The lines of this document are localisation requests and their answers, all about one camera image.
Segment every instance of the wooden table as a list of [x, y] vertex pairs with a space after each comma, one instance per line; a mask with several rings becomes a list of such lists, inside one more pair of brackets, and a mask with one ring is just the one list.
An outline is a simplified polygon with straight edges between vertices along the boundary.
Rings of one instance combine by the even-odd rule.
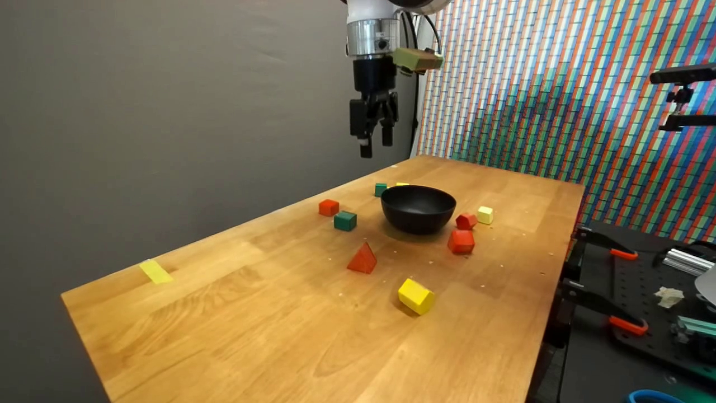
[[[473, 254], [384, 223], [376, 182], [495, 207]], [[583, 188], [417, 157], [63, 293], [111, 400], [524, 400]], [[359, 212], [334, 230], [318, 202]], [[344, 269], [369, 240], [372, 275]], [[412, 275], [425, 316], [397, 303]]]

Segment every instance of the textured curtain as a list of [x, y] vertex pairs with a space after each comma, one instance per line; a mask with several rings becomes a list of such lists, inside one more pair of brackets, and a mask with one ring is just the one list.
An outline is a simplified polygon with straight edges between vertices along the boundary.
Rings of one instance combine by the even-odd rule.
[[[455, 0], [417, 155], [587, 185], [581, 222], [713, 240], [716, 127], [657, 130], [659, 68], [716, 62], [716, 0]], [[716, 81], [690, 115], [716, 115]]]

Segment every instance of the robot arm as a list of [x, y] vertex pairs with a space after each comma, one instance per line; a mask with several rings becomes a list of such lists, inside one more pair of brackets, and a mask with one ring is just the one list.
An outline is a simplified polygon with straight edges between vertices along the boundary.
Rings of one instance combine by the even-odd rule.
[[353, 59], [352, 134], [359, 137], [360, 157], [372, 157], [372, 132], [382, 125], [382, 145], [391, 145], [399, 120], [397, 65], [399, 12], [433, 13], [449, 0], [347, 0], [347, 54]]

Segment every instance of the gray wall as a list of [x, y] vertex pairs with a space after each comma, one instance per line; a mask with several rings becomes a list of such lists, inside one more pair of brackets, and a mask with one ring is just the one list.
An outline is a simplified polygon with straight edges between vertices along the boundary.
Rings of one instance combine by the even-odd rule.
[[0, 400], [93, 400], [61, 293], [407, 157], [359, 158], [338, 0], [0, 1]]

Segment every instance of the orange block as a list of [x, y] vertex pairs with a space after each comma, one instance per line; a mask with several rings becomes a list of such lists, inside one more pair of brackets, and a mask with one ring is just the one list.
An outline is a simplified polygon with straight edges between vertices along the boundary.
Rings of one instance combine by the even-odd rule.
[[458, 218], [455, 220], [455, 223], [456, 223], [456, 228], [473, 230], [475, 223], [476, 223], [476, 218], [475, 218], [475, 214], [458, 214]]
[[359, 253], [353, 254], [353, 260], [348, 262], [348, 269], [352, 269], [352, 271], [359, 271], [359, 274], [373, 274], [376, 262], [379, 262], [379, 258], [376, 258], [372, 244], [364, 241], [364, 244], [359, 248]]
[[456, 254], [467, 254], [467, 253], [473, 253], [473, 248], [475, 248], [475, 234], [473, 234], [473, 230], [455, 228], [452, 234], [449, 234], [448, 248], [449, 248], [452, 253], [456, 253]]
[[325, 199], [318, 203], [318, 214], [334, 218], [339, 210], [339, 203], [336, 199]]

